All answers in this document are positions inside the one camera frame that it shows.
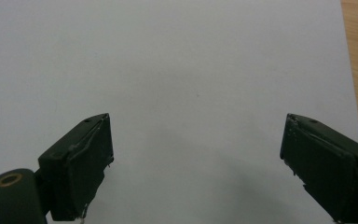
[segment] white surface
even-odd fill
[[[87,223],[331,223],[279,151],[288,112],[358,141],[339,1],[0,1],[0,174],[104,112]]]

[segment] round joint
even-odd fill
[[[9,187],[19,182],[22,178],[22,174],[19,173],[11,173],[8,175],[4,175],[0,178],[0,188]]]

